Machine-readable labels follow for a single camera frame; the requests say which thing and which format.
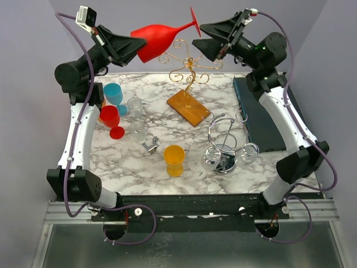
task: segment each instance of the white marble surface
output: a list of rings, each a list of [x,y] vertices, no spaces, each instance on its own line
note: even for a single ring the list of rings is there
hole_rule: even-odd
[[[238,111],[233,89],[233,78],[238,74],[213,74],[206,85],[194,85],[192,95],[215,115],[226,113],[232,117]],[[231,174],[216,175],[200,165],[203,151],[209,146],[208,125],[202,122],[193,128],[166,103],[169,97],[184,89],[184,84],[173,83],[168,74],[109,74],[97,78],[103,85],[119,83],[126,103],[136,96],[143,101],[141,120],[147,127],[147,143],[157,136],[160,147],[150,155],[129,134],[130,116],[121,118],[120,126],[126,135],[120,140],[109,137],[109,129],[97,124],[91,150],[91,171],[102,179],[103,187],[122,194],[226,194],[260,193],[276,175],[275,164],[285,152],[262,153],[250,166],[237,167]],[[227,125],[220,125],[225,130]],[[243,137],[243,130],[235,130]],[[163,150],[177,144],[184,148],[184,173],[171,178],[166,173]],[[315,176],[304,181],[317,186]],[[297,192],[309,192],[297,188]]]

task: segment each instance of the wire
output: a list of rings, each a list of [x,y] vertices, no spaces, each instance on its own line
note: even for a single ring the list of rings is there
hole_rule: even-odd
[[[78,118],[77,118],[76,124],[74,126],[73,135],[72,135],[71,144],[70,144],[70,149],[69,149],[67,166],[66,166],[66,170],[65,170],[64,183],[63,183],[63,196],[64,196],[65,208],[66,208],[67,214],[71,218],[74,218],[88,204],[88,203],[84,203],[74,214],[72,214],[72,212],[70,210],[70,207],[69,207],[69,203],[68,203],[67,185],[68,185],[68,176],[69,176],[70,165],[71,165],[71,162],[72,162],[72,156],[73,156],[73,151],[74,151],[75,140],[76,140],[76,136],[77,136],[77,133],[78,133],[79,122],[80,122],[80,120],[81,120],[81,118],[83,116],[85,107],[88,104],[89,98],[90,98],[90,96],[91,96],[91,94],[93,92],[93,88],[94,88],[94,68],[93,68],[93,64],[92,64],[92,62],[90,60],[90,56],[89,56],[87,50],[85,49],[84,44],[79,39],[78,35],[71,29],[71,27],[62,19],[62,17],[69,18],[71,20],[75,20],[76,18],[74,16],[66,15],[66,14],[59,13],[59,12],[56,12],[55,16],[65,26],[65,28],[71,33],[73,38],[77,41],[77,43],[79,44],[79,46],[83,50],[83,53],[85,55],[85,58],[87,59],[88,66],[89,66],[89,71],[90,71],[89,90],[88,90],[88,94],[87,94],[87,96],[85,98],[85,101],[83,103],[83,106],[82,106],[82,108],[81,108],[81,110],[80,110],[80,112],[78,114]],[[153,215],[154,226],[153,226],[153,229],[152,229],[150,235],[148,237],[146,237],[145,239],[143,239],[141,241],[138,241],[138,242],[119,242],[119,241],[110,240],[111,242],[116,243],[116,244],[120,244],[120,245],[137,245],[137,244],[140,244],[140,243],[143,243],[143,242],[149,240],[153,236],[153,234],[155,233],[155,230],[156,230],[156,216],[155,216],[153,210],[150,207],[146,206],[146,205],[127,205],[127,206],[120,207],[120,208],[102,208],[102,210],[119,211],[119,210],[123,210],[123,209],[126,209],[126,208],[132,208],[132,207],[146,208]],[[128,221],[129,221],[129,217],[128,217],[128,213],[126,212],[126,225],[128,225]]]
[[[326,160],[326,162],[328,163],[328,165],[331,167],[331,170],[334,174],[334,182],[332,183],[332,185],[330,187],[327,187],[327,188],[316,188],[316,187],[312,187],[312,186],[309,186],[309,185],[306,185],[304,183],[296,183],[294,185],[293,188],[295,188],[295,186],[304,186],[304,187],[307,187],[309,189],[312,189],[312,190],[316,190],[316,191],[321,191],[321,192],[326,192],[326,191],[329,191],[331,189],[333,189],[334,187],[336,187],[336,184],[337,184],[337,180],[338,180],[338,177],[337,177],[337,171],[334,167],[334,165],[332,164],[331,160],[329,159],[329,157],[327,157],[327,155],[315,144],[315,142],[313,140],[311,140],[309,138],[309,136],[307,135],[307,133],[305,132],[305,130],[303,129],[303,127],[300,125],[298,119],[296,118],[296,116],[294,115],[293,113],[293,110],[292,108],[290,107],[290,104],[288,102],[288,87],[289,87],[289,83],[291,82],[291,79],[292,79],[292,74],[293,74],[293,71],[294,71],[294,67],[295,67],[295,58],[294,58],[294,53],[293,53],[293,49],[292,49],[292,46],[291,46],[291,42],[290,42],[290,39],[288,38],[287,34],[286,34],[286,31],[284,30],[283,26],[274,18],[272,17],[271,15],[265,13],[265,12],[261,12],[259,11],[258,14],[261,14],[263,16],[266,16],[268,18],[270,18],[273,22],[275,22],[275,24],[280,28],[280,30],[282,31],[282,33],[285,35],[286,37],[286,41],[288,43],[288,46],[289,46],[289,51],[290,51],[290,56],[291,56],[291,67],[290,67],[290,73],[289,73],[289,76],[288,76],[288,79],[287,79],[287,82],[284,86],[284,90],[283,90],[283,99],[284,99],[284,104],[291,116],[291,118],[293,119],[295,125],[297,126],[297,128],[299,129],[299,131],[302,133],[304,139],[310,143],[321,155],[322,157]],[[285,199],[286,202],[288,202],[290,199],[297,199],[299,200],[303,205],[304,207],[306,208],[306,211],[308,213],[308,218],[309,218],[309,223],[308,223],[308,230],[307,232],[299,239],[296,239],[296,240],[292,240],[292,241],[280,241],[280,240],[274,240],[274,239],[271,239],[271,238],[268,238],[268,237],[265,237],[263,236],[259,230],[257,229],[257,232],[260,234],[260,237],[261,238],[264,238],[265,240],[268,240],[268,241],[271,241],[271,242],[275,242],[275,243],[279,243],[279,244],[292,244],[292,243],[297,243],[297,242],[301,242],[303,241],[304,239],[306,239],[310,232],[311,232],[311,229],[312,229],[312,218],[311,218],[311,212],[308,208],[308,206],[306,205],[306,203],[301,200],[299,197],[296,197],[296,196],[290,196],[290,197],[287,197]]]
[[[143,240],[140,240],[140,241],[137,241],[137,242],[121,242],[121,241],[118,241],[118,240],[110,240],[107,237],[107,234],[106,234],[105,229],[104,229],[104,236],[105,236],[104,242],[105,241],[110,241],[113,244],[132,246],[132,245],[138,245],[138,244],[144,243],[144,242],[148,241],[154,235],[155,230],[156,230],[156,216],[154,214],[154,211],[150,207],[148,207],[146,205],[126,205],[126,206],[123,206],[121,208],[102,208],[102,209],[103,210],[108,210],[108,211],[118,211],[118,210],[123,210],[123,209],[127,209],[127,208],[133,208],[133,207],[146,208],[151,213],[151,215],[153,217],[153,221],[154,221],[154,226],[152,228],[151,233],[146,238],[144,238]]]
[[[296,199],[296,200],[299,200],[301,202],[301,204],[303,204],[303,206],[306,208],[306,211],[307,211],[307,214],[308,214],[308,218],[309,218],[309,221],[308,221],[308,229],[307,229],[307,232],[300,238],[296,239],[296,240],[291,240],[291,241],[284,241],[284,240],[275,240],[273,238],[268,238],[266,236],[263,236],[258,229],[255,229],[257,231],[257,233],[260,235],[261,238],[265,239],[265,240],[268,240],[269,242],[274,242],[274,243],[278,243],[278,244],[294,244],[294,243],[298,243],[298,242],[301,242],[303,240],[305,240],[309,234],[311,233],[311,230],[312,230],[312,217],[311,217],[311,212],[309,210],[309,208],[307,207],[307,204],[302,201],[299,197],[296,197],[296,196],[289,196],[288,198],[286,198],[286,202],[288,202],[290,199]]]
[[[77,137],[77,133],[78,133],[78,127],[80,124],[80,121],[82,119],[84,110],[86,105],[88,104],[89,98],[91,96],[91,93],[93,92],[93,87],[94,87],[94,69],[93,69],[93,64],[91,63],[90,60],[90,56],[87,52],[87,50],[85,49],[84,44],[82,43],[82,41],[79,39],[78,35],[71,29],[71,27],[61,18],[69,18],[71,20],[75,20],[76,18],[74,16],[70,16],[70,15],[66,15],[63,13],[59,13],[56,12],[55,14],[56,18],[63,24],[63,26],[65,26],[65,28],[71,33],[71,35],[73,36],[73,38],[77,41],[77,43],[79,44],[80,48],[83,50],[83,53],[85,55],[85,58],[87,59],[88,62],[88,66],[89,66],[89,73],[90,73],[90,85],[89,85],[89,90],[88,90],[88,94],[85,97],[85,101],[83,103],[83,106],[78,114],[78,118],[76,120],[76,124],[74,125],[74,129],[73,129],[73,134],[72,134],[72,139],[71,139],[71,144],[70,144],[70,148],[69,148],[69,154],[68,154],[68,160],[67,160],[67,165],[66,165],[66,169],[65,169],[65,177],[64,177],[64,182],[63,182],[63,197],[64,197],[64,202],[65,202],[65,208],[67,211],[67,214],[71,217],[74,218],[76,217],[81,211],[82,209],[87,205],[87,203],[83,204],[74,214],[72,214],[69,204],[68,204],[68,192],[67,192],[67,185],[68,185],[68,176],[69,176],[69,170],[70,170],[70,166],[71,166],[71,162],[72,162],[72,156],[73,156],[73,151],[74,151],[74,145],[75,145],[75,141],[76,141],[76,137]]]
[[[258,14],[261,14],[263,16],[266,16],[268,18],[270,18],[272,21],[275,22],[275,24],[280,28],[280,30],[283,32],[283,34],[285,35],[286,37],[286,41],[288,43],[288,46],[289,46],[289,51],[290,51],[290,54],[291,54],[291,67],[290,67],[290,73],[289,73],[289,76],[288,76],[288,79],[287,79],[287,82],[284,86],[284,91],[283,91],[283,98],[284,98],[284,104],[286,106],[286,108],[288,109],[289,111],[289,114],[291,116],[291,118],[293,119],[295,125],[297,126],[297,128],[299,129],[299,131],[302,133],[304,139],[310,143],[321,155],[322,157],[326,160],[326,162],[328,163],[328,165],[331,167],[331,170],[334,174],[334,182],[332,183],[332,185],[330,187],[327,187],[327,188],[317,188],[317,187],[312,187],[312,186],[309,186],[307,184],[304,184],[304,183],[296,183],[295,185],[300,185],[300,186],[304,186],[304,187],[307,187],[309,189],[312,189],[312,190],[315,190],[315,191],[321,191],[321,192],[326,192],[326,191],[329,191],[331,189],[333,189],[336,184],[337,184],[337,180],[338,180],[338,177],[337,177],[337,171],[332,163],[332,161],[330,160],[330,158],[315,144],[315,142],[313,140],[311,140],[309,138],[309,136],[306,134],[305,130],[303,129],[303,127],[300,125],[298,119],[296,118],[295,114],[293,113],[292,111],[292,108],[290,107],[290,104],[288,102],[288,87],[289,87],[289,83],[291,82],[291,79],[292,79],[292,74],[293,74],[293,71],[294,71],[294,67],[295,67],[295,59],[294,59],[294,53],[293,53],[293,49],[292,49],[292,46],[291,46],[291,42],[290,42],[290,39],[288,38],[287,34],[286,34],[286,31],[284,30],[283,26],[275,19],[273,18],[271,15],[265,13],[265,12],[261,12],[259,11]]]

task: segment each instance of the yellow plastic cup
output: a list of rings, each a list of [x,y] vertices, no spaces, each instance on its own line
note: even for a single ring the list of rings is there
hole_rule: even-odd
[[[103,100],[103,104],[102,104],[102,108],[104,107],[104,106],[106,106],[107,105],[107,102],[105,101],[105,99]]]
[[[163,152],[167,165],[167,173],[171,177],[179,177],[184,172],[185,151],[178,145],[171,145]]]

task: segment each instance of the red plastic cup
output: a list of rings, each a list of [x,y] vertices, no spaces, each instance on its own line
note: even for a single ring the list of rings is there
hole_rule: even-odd
[[[125,130],[122,127],[114,127],[110,130],[109,135],[112,139],[118,140],[125,134]]]
[[[118,109],[115,106],[104,106],[100,112],[99,118],[109,128],[114,128],[119,125],[120,117]]]

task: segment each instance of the wooden board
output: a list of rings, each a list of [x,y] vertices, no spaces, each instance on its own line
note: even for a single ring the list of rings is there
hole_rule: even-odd
[[[173,95],[167,100],[167,104],[171,106],[177,113],[179,113],[185,120],[188,121],[193,127],[196,127],[203,119],[207,118],[211,113],[199,103],[194,97],[186,93],[184,95],[184,90]]]

